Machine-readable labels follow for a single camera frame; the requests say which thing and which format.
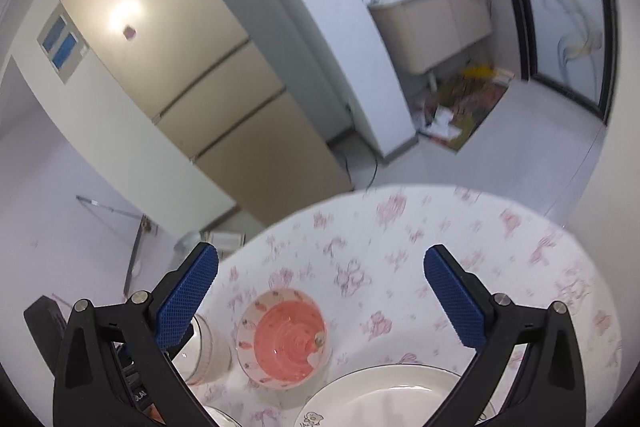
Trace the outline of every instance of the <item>round table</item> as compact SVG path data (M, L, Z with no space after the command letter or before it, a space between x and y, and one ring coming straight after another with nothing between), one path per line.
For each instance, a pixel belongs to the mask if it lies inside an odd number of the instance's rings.
M247 305L265 291L292 287L320 306L333 354L315 381L284 392L258 388L234 354L227 377L193 392L243 427L293 427L322 385L365 367L423 363L462 374L475 351L462 346L422 272L425 251L440 243L491 293L521 305L568 305L586 377L587 425L594 425L612 403L622 357L604 280L575 238L543 217L442 185L338 196L284 219L224 260L198 313L232 349ZM524 347L516 346L492 398L496 409Z

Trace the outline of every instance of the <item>metal screw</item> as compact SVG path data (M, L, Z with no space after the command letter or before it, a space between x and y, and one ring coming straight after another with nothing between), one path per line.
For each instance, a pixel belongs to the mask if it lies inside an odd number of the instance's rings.
M139 292L135 292L131 296L131 302L133 302L133 304L143 304L146 302L148 298L149 298L149 293L145 292L144 290L140 290Z
M511 304L511 299L506 293L497 293L494 295L494 301L498 306L508 306Z
M74 309L77 312L83 312L85 309L87 309L89 307L89 301L87 299L80 299L78 302L76 302L76 304L74 305Z
M554 309L556 313L566 313L566 304L564 304L564 302L556 301L554 302Z

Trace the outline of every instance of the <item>blue gripper pad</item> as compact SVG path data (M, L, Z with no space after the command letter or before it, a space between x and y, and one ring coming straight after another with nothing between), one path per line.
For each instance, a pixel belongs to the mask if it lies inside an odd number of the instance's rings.
M481 349L486 342L484 315L465 285L436 248L430 248L424 256L424 276L462 344L466 347Z
M156 343L162 351L180 343L200 303L218 274L218 252L202 250L156 315Z

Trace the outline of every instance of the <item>black door frame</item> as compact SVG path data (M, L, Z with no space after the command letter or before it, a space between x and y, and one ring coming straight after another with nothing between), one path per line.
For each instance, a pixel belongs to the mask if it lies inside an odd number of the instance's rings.
M618 56L618 11L616 0L602 0L604 11L604 69L600 100L594 103L587 97L564 87L555 79L540 73L536 51L536 30L533 21L531 0L511 0L516 18L518 43L520 45L520 68L523 80L530 78L560 92L595 114L605 123L609 118L609 110L614 92Z

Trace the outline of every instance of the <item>gold refrigerator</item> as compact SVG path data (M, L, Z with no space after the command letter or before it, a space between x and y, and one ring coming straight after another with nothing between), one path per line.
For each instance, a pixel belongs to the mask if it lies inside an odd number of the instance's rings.
M159 132L263 224L351 189L223 0L61 2Z

